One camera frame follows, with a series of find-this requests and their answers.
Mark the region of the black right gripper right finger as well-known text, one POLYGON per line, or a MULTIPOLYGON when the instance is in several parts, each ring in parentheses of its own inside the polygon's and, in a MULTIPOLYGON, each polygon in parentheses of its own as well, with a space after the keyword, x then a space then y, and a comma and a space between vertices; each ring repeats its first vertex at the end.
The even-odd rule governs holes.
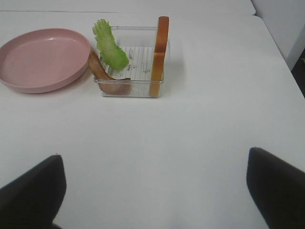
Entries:
POLYGON ((246 183, 270 229, 305 227, 305 173, 268 151, 249 150, 246 183))

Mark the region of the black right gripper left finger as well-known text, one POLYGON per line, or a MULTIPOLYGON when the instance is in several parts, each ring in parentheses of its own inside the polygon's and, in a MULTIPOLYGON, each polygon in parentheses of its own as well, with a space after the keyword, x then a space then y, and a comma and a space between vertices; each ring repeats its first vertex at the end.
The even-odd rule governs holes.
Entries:
POLYGON ((0 189, 2 229, 58 229, 66 193, 63 159, 52 155, 0 189))

